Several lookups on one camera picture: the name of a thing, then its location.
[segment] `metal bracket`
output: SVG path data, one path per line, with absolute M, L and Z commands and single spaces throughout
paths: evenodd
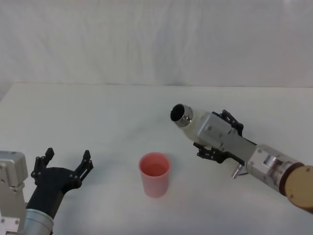
M 0 151 L 0 234 L 24 228 L 26 208 L 22 189 L 27 178 L 25 155 Z

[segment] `plastic cup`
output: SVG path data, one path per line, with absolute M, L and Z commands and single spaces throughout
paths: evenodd
M 171 161 L 163 153 L 148 153 L 139 162 L 145 193 L 153 198 L 163 196 L 168 188 Z

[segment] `silver metal arm segment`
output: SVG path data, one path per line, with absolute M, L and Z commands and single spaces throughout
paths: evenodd
M 303 166 L 299 161 L 266 145 L 257 145 L 242 137 L 243 125 L 229 112 L 221 114 L 193 110 L 178 104 L 171 111 L 171 119 L 194 141 L 198 156 L 222 163 L 233 158 L 239 164 L 232 177 L 253 175 L 272 189 L 286 196 L 285 183 L 292 171 Z
M 0 235 L 18 233 L 24 227 L 26 208 L 22 189 L 26 178 L 24 154 L 0 151 Z

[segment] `white backdrop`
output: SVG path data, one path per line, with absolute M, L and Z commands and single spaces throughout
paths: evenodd
M 0 0 L 13 81 L 313 86 L 311 0 Z

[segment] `white table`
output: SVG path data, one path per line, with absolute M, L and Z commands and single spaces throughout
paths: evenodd
M 227 109 L 244 136 L 313 165 L 313 89 L 16 84 L 0 102 L 0 149 L 75 169 L 89 149 L 94 170 L 65 195 L 56 235 L 306 235 L 313 216 L 251 176 L 232 180 L 233 160 L 217 164 L 170 121 L 177 103 Z M 173 163 L 167 194 L 143 193 L 137 164 L 151 151 Z M 25 182 L 25 199 L 35 189 Z

